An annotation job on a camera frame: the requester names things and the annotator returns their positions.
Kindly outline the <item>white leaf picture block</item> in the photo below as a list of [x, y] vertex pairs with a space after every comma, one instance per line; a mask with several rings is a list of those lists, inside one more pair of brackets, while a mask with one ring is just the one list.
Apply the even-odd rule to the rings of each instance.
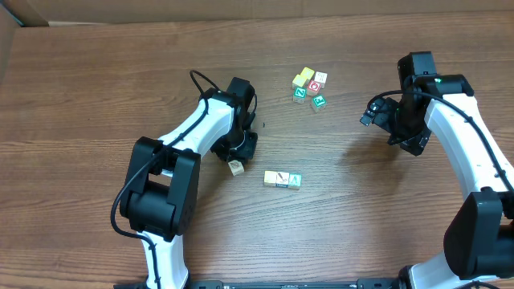
[[238, 160], [229, 161], [227, 164], [233, 176], [238, 176], [244, 172], [243, 164]]

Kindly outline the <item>yellow lone block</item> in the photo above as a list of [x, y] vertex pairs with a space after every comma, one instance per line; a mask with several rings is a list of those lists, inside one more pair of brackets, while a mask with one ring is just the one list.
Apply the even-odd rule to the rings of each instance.
[[266, 170], [264, 172], [263, 183], [265, 186], [276, 186], [277, 172]]

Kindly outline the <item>white feather picture block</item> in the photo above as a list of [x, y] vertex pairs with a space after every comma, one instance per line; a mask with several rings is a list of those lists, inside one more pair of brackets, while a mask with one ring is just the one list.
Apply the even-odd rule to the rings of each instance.
[[281, 188], [287, 188], [289, 186], [289, 173], [277, 172], [275, 179], [275, 186]]

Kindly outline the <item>green A letter block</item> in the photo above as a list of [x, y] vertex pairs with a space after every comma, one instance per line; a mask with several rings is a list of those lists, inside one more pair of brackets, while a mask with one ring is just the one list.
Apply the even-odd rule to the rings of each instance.
[[288, 178], [289, 189], [299, 189], [301, 187], [302, 175], [299, 173], [290, 173]]

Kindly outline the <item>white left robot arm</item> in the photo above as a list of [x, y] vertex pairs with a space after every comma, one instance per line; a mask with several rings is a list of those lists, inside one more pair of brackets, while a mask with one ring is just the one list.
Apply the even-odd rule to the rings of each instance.
[[226, 163], [252, 159], [256, 108], [253, 86], [234, 77], [225, 91], [216, 85], [201, 91], [195, 111], [172, 132], [158, 139], [143, 136], [133, 146], [110, 222], [145, 248], [148, 276], [137, 287], [187, 287], [183, 235], [194, 216], [201, 160], [208, 152]]

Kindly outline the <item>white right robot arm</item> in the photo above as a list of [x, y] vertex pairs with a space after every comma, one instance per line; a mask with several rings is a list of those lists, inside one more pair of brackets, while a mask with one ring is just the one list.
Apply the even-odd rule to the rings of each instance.
[[[431, 52], [398, 61], [400, 89], [382, 92], [361, 117], [389, 133], [388, 145], [418, 156], [430, 136], [441, 143], [463, 204], [443, 237], [443, 251], [407, 266], [389, 288], [480, 288], [513, 276], [513, 167], [480, 115], [463, 75], [440, 75]], [[399, 101], [393, 100], [397, 93]]]

